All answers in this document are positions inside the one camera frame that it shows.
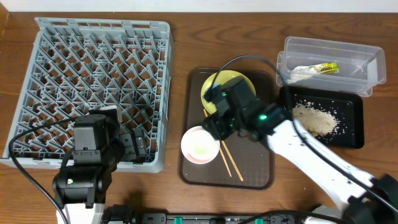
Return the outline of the white napkin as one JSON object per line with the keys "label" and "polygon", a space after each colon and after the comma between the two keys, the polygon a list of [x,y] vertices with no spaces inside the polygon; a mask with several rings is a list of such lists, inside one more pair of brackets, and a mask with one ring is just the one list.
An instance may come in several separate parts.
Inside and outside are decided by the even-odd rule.
{"label": "white napkin", "polygon": [[298,66],[292,70],[290,78],[287,83],[296,83],[303,80],[308,80],[314,75],[318,75],[318,72],[311,66]]}

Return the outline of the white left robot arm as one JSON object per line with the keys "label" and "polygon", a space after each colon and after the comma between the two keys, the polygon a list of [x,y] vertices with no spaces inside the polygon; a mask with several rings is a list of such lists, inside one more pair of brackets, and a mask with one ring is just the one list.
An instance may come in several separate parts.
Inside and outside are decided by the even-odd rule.
{"label": "white left robot arm", "polygon": [[126,205],[105,208],[112,173],[126,153],[138,157],[146,152],[144,133],[134,128],[120,134],[116,117],[105,114],[80,116],[74,125],[75,148],[54,177],[55,200],[61,207],[58,218],[68,223],[138,223],[134,210]]}

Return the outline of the black plastic tray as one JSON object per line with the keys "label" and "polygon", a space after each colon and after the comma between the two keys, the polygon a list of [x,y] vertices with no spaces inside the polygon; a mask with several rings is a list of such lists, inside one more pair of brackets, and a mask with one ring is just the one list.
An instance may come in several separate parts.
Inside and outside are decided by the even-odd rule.
{"label": "black plastic tray", "polygon": [[318,138],[323,144],[359,149],[364,146],[363,101],[360,96],[337,91],[316,90],[302,87],[288,87],[292,99],[292,107],[304,101],[315,102],[326,108],[338,108],[338,118],[344,118],[346,134],[332,137],[329,141]]}

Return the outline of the pile of rice scraps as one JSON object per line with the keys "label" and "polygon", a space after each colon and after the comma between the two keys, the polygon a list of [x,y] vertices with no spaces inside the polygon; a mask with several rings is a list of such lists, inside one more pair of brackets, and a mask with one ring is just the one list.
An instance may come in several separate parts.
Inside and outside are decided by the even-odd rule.
{"label": "pile of rice scraps", "polygon": [[343,123],[345,119],[338,118],[338,108],[304,101],[293,108],[293,115],[314,137],[329,141],[332,137],[347,133],[347,126]]}

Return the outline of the pink white bowl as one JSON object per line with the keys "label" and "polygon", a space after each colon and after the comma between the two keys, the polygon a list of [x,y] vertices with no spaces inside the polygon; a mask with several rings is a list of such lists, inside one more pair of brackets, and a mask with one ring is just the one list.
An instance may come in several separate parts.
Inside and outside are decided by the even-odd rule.
{"label": "pink white bowl", "polygon": [[191,163],[207,164],[218,155],[220,141],[202,126],[195,126],[184,133],[180,147],[183,156]]}

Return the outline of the green yellow snack wrapper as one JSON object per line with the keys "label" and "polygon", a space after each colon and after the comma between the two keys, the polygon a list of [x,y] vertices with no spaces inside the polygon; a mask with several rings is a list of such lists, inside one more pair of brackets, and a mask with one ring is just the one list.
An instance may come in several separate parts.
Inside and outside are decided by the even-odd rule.
{"label": "green yellow snack wrapper", "polygon": [[312,67],[320,74],[336,73],[339,71],[339,66],[337,65],[336,62],[321,63],[318,65],[313,65]]}

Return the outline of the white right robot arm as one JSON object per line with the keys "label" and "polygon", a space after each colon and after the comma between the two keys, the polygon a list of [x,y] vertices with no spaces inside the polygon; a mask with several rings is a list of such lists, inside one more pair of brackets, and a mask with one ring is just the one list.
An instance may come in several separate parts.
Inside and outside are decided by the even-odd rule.
{"label": "white right robot arm", "polygon": [[232,78],[223,85],[212,83],[204,99],[216,106],[203,122],[215,139],[244,133],[261,142],[311,178],[339,210],[337,217],[291,214],[334,223],[397,223],[397,181],[393,177],[377,179],[349,164],[308,133],[285,108],[264,103],[244,78]]}

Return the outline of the wooden chopstick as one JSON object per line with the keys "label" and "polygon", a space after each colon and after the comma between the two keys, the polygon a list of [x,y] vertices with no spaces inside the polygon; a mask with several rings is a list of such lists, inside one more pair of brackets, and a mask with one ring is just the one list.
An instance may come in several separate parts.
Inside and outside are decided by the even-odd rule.
{"label": "wooden chopstick", "polygon": [[244,181],[243,176],[241,175],[241,172],[240,172],[239,168],[237,167],[237,165],[236,165],[236,163],[235,163],[235,161],[234,161],[234,159],[233,159],[233,157],[232,157],[232,155],[231,155],[231,153],[230,153],[225,141],[221,141],[221,143],[222,143],[222,145],[223,145],[223,147],[224,147],[224,149],[225,149],[225,151],[226,151],[226,153],[227,153],[227,155],[228,155],[228,157],[229,157],[229,159],[230,159],[230,161],[231,161],[231,163],[232,163],[232,165],[233,165],[233,167],[234,167],[234,169],[235,169],[235,171],[236,171],[236,173],[237,173],[237,175],[238,175],[238,177],[240,179],[240,181],[243,182]]}
{"label": "wooden chopstick", "polygon": [[[208,117],[208,112],[207,112],[207,110],[206,110],[206,109],[203,109],[203,112],[204,112],[204,114],[205,114],[205,117],[207,118],[207,117]],[[225,156],[224,156],[223,150],[222,150],[222,148],[221,148],[221,143],[220,143],[220,155],[221,155],[221,158],[222,158],[222,160],[223,160],[223,162],[224,162],[224,165],[225,165],[225,167],[226,167],[226,170],[228,171],[229,176],[232,177],[231,171],[230,171],[230,169],[229,169],[229,165],[228,165],[228,163],[227,163],[227,161],[226,161],[226,158],[225,158]]]}

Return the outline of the grey dish rack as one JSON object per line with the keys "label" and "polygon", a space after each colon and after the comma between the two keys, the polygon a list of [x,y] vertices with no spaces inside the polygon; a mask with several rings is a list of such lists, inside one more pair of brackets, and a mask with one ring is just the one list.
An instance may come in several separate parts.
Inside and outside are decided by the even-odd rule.
{"label": "grey dish rack", "polygon": [[123,134],[140,128],[143,155],[128,149],[120,172],[165,165],[174,40],[163,21],[38,17],[16,112],[1,156],[13,166],[58,169],[75,146],[72,117],[116,106]]}

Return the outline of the brown serving tray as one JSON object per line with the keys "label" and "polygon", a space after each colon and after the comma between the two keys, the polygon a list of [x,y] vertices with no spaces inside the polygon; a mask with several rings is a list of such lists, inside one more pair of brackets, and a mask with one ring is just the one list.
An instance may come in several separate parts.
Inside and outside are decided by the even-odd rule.
{"label": "brown serving tray", "polygon": [[[207,78],[217,72],[215,68],[198,67],[188,74],[183,132],[202,124],[205,119],[201,102],[201,88]],[[231,162],[226,169],[221,155],[207,164],[194,164],[179,155],[178,175],[186,184],[207,185],[237,189],[265,190],[274,182],[274,154],[259,142],[239,137],[236,133],[226,141],[239,177]]]}

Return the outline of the clear plastic bin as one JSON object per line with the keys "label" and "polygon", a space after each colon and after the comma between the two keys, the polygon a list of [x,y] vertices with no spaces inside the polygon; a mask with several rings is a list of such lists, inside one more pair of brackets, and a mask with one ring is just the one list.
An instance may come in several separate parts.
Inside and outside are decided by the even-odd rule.
{"label": "clear plastic bin", "polygon": [[277,58],[276,83],[369,97],[386,82],[382,48],[332,40],[288,37]]}

